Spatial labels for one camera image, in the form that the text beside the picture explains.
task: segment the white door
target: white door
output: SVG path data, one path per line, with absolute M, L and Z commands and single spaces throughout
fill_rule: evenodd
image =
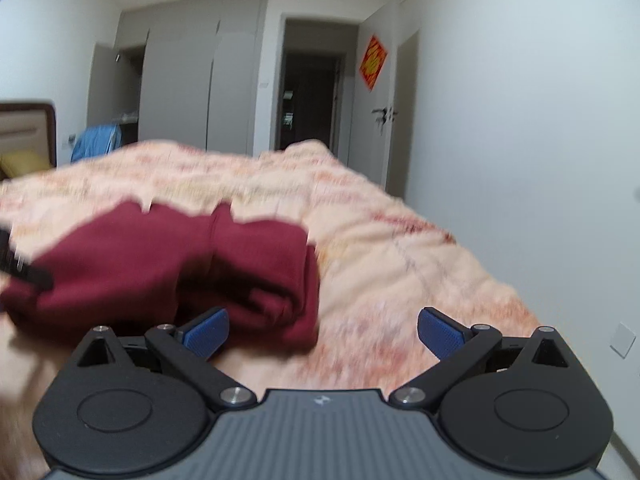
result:
M 353 119 L 349 143 L 349 167 L 369 180 L 386 186 L 389 164 L 394 91 L 396 88 L 396 25 L 398 4 L 392 2 L 378 10 L 360 25 L 356 51 L 356 86 L 353 97 Z M 360 66 L 371 39 L 375 37 L 387 56 L 378 79 L 369 89 Z
M 126 56 L 101 44 L 94 49 L 86 125 L 100 126 L 117 121 L 123 114 L 138 111 L 140 76 Z

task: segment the wall switch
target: wall switch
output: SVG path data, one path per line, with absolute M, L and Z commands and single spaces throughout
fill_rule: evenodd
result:
M 620 323 L 611 338 L 610 346 L 616 354 L 624 359 L 629 354 L 629 350 L 631 350 L 635 340 L 636 334 Z

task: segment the pink floral bedspread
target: pink floral bedspread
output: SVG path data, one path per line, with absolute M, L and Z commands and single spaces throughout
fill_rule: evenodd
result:
M 538 325 L 515 291 L 497 283 L 449 233 L 314 141 L 259 158 L 138 144 L 4 184 L 0 222 L 12 226 L 17 249 L 33 256 L 127 198 L 194 214 L 227 200 L 238 219 L 276 217 L 308 229 L 321 270 L 318 346 L 308 355 L 236 349 L 215 361 L 259 395 L 267 387 L 389 393 L 436 362 L 416 335 L 426 305 L 505 335 L 530 335 Z M 1 480 L 34 480 L 47 470 L 31 415 L 67 355 L 16 333 L 0 315 Z

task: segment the maroon towel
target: maroon towel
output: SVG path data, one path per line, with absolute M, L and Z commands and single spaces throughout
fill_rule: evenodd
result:
M 0 302 L 18 328 L 47 340 L 76 344 L 95 325 L 140 334 L 214 306 L 228 310 L 236 342 L 306 350 L 318 339 L 318 266 L 306 232 L 236 223 L 229 204 L 190 217 L 125 202 L 33 264 L 52 273 L 53 290 L 12 279 Z

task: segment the headboard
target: headboard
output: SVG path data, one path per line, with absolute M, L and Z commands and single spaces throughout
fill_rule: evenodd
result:
M 56 111 L 50 103 L 0 102 L 0 153 L 33 150 L 56 167 Z

